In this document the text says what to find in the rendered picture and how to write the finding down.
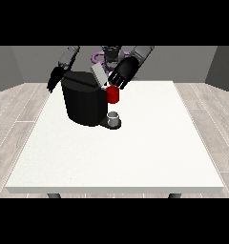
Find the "red pod holder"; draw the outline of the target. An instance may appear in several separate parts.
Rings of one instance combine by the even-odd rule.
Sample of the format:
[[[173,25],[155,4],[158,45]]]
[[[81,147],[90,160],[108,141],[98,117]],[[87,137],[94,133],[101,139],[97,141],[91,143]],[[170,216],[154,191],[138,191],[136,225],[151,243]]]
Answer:
[[[117,86],[109,86],[106,93],[108,103],[115,104],[119,101],[119,88]]]

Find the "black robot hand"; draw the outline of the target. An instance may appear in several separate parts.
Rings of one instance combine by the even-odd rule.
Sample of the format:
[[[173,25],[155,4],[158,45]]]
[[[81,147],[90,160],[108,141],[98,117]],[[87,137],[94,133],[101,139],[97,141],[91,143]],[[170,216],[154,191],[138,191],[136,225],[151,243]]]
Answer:
[[[134,78],[138,71],[138,60],[131,56],[120,61],[110,74],[108,81],[111,85],[123,90],[126,85]]]
[[[55,67],[52,72],[48,82],[47,89],[52,92],[57,83],[63,78],[66,71],[62,67]]]

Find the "black coffee machine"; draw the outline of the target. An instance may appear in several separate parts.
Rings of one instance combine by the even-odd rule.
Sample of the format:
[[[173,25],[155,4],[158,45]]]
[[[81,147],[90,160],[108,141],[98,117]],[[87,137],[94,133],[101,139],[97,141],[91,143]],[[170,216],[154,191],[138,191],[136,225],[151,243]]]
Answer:
[[[121,127],[117,119],[113,125],[108,118],[107,93],[102,90],[91,72],[67,71],[61,80],[69,118],[82,126],[103,126],[110,130]]]

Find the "small grey cup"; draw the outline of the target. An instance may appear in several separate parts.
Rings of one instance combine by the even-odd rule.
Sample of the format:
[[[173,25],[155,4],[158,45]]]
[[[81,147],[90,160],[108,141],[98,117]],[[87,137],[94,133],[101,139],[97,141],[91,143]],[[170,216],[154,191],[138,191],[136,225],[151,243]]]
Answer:
[[[107,117],[108,117],[108,124],[111,126],[111,127],[115,127],[118,125],[119,123],[119,115],[117,112],[109,112],[107,114]]]

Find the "pale grey machine lid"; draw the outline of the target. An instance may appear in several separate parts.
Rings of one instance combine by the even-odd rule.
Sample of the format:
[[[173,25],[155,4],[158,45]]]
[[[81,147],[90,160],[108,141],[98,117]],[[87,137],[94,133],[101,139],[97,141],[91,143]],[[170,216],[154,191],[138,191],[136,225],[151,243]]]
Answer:
[[[91,66],[91,72],[94,75],[94,78],[96,80],[96,83],[100,88],[103,88],[106,86],[108,82],[108,76],[104,72],[103,67],[100,63],[96,63]]]

